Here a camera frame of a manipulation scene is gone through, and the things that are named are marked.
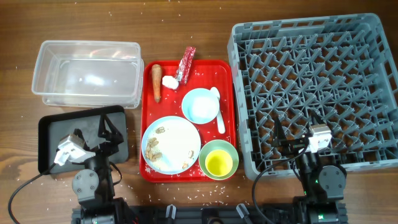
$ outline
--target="yellow liquid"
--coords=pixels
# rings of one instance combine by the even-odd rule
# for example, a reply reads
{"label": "yellow liquid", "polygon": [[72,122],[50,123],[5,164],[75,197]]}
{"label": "yellow liquid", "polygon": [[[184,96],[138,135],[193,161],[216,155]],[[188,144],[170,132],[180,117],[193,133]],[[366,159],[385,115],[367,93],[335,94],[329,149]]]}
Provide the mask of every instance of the yellow liquid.
{"label": "yellow liquid", "polygon": [[227,175],[232,169],[232,157],[228,152],[217,149],[206,156],[206,169],[217,177]]}

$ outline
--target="gray dish rack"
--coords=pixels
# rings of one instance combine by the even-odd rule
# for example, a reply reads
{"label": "gray dish rack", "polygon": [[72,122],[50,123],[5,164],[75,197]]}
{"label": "gray dish rack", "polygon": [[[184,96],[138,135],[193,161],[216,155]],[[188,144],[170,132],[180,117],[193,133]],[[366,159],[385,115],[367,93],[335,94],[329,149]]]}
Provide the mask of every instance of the gray dish rack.
{"label": "gray dish rack", "polygon": [[[310,110],[333,132],[323,161],[347,171],[398,166],[398,76],[377,15],[236,24],[228,57],[248,178],[286,159],[271,147],[272,118],[293,139]],[[286,164],[261,179],[293,176]]]}

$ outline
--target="white plate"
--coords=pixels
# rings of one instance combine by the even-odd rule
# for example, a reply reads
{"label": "white plate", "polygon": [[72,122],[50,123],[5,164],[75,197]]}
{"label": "white plate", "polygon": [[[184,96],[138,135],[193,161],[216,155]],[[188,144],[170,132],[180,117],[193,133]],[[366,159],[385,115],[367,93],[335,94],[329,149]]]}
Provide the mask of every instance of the white plate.
{"label": "white plate", "polygon": [[[159,127],[164,127],[165,132],[156,134],[155,130]],[[157,138],[157,147],[162,153],[162,157],[155,162],[145,157],[150,138]],[[172,175],[189,169],[198,159],[200,147],[199,132],[191,122],[178,116],[166,116],[156,120],[146,129],[142,137],[141,153],[147,164],[156,172]],[[188,158],[190,151],[193,151],[191,159]],[[183,162],[188,164],[185,169],[182,168]]]}

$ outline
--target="white spoon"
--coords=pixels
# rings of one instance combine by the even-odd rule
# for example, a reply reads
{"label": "white spoon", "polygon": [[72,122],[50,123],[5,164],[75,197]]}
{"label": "white spoon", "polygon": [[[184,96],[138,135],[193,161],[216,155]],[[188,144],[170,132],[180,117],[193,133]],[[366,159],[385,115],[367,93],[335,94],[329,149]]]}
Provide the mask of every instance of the white spoon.
{"label": "white spoon", "polygon": [[[220,93],[217,90],[216,87],[211,87],[210,91],[217,96],[218,101],[220,101]],[[224,121],[223,121],[223,117],[221,115],[221,109],[218,110],[218,114],[217,114],[217,128],[218,128],[218,132],[220,134],[224,134],[225,133],[225,125],[224,125]]]}

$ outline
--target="black cable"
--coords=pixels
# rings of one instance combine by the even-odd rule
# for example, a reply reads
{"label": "black cable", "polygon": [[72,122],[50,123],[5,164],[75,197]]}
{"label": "black cable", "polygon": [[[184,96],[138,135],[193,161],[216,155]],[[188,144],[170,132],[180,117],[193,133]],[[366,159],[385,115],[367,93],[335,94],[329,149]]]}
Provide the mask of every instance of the black cable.
{"label": "black cable", "polygon": [[301,178],[300,178],[299,174],[296,172],[296,165],[297,165],[296,161],[293,161],[292,162],[293,172],[296,175],[296,177],[298,178],[298,180],[301,182]]}
{"label": "black cable", "polygon": [[12,221],[14,221],[15,224],[20,224],[20,223],[18,222],[18,220],[15,218],[14,214],[12,214],[12,209],[11,209],[11,203],[12,203],[12,200],[14,199],[15,195],[16,195],[21,189],[23,189],[26,185],[30,184],[31,182],[35,181],[35,180],[38,179],[39,177],[41,177],[41,176],[47,174],[48,172],[50,172],[50,170],[51,170],[53,167],[55,167],[55,165],[56,165],[56,163],[52,164],[52,165],[50,166],[49,169],[47,169],[47,170],[44,171],[43,173],[41,173],[41,174],[39,174],[39,175],[33,177],[32,179],[28,180],[27,182],[25,182],[24,184],[22,184],[21,186],[19,186],[19,187],[17,188],[17,190],[14,191],[14,193],[12,193],[12,195],[11,195],[11,197],[10,197],[10,200],[8,201],[8,214],[10,215]]}
{"label": "black cable", "polygon": [[111,166],[113,166],[113,168],[116,169],[120,175],[120,180],[113,183],[113,185],[115,186],[116,184],[120,183],[120,181],[122,181],[122,172],[120,172],[119,168],[113,162],[110,161],[109,164],[111,164]]}
{"label": "black cable", "polygon": [[284,164],[284,163],[286,163],[286,162],[290,162],[290,161],[295,160],[295,159],[299,158],[300,156],[302,156],[302,155],[304,154],[304,152],[306,151],[307,146],[305,146],[305,147],[303,148],[302,152],[300,152],[297,156],[295,156],[295,157],[293,157],[293,158],[291,158],[291,159],[288,159],[288,160],[286,160],[286,161],[278,162],[277,164],[273,164],[273,165],[267,167],[267,168],[264,169],[264,170],[256,177],[256,179],[254,180],[254,182],[253,182],[253,187],[252,187],[252,189],[251,189],[251,195],[252,195],[253,203],[254,203],[254,206],[255,206],[256,210],[260,213],[261,217],[262,217],[263,219],[265,219],[266,222],[267,222],[268,224],[275,224],[275,223],[272,222],[271,220],[269,220],[269,218],[267,218],[266,215],[263,214],[263,213],[261,212],[261,210],[260,210],[260,208],[259,208],[259,206],[258,206],[258,204],[257,204],[257,202],[256,202],[256,184],[257,184],[257,182],[259,181],[259,179],[262,177],[262,175],[265,174],[265,173],[266,173],[267,171],[269,171],[270,169],[273,169],[273,168],[275,168],[275,167],[277,167],[277,166],[279,166],[279,165],[282,165],[282,164]]}

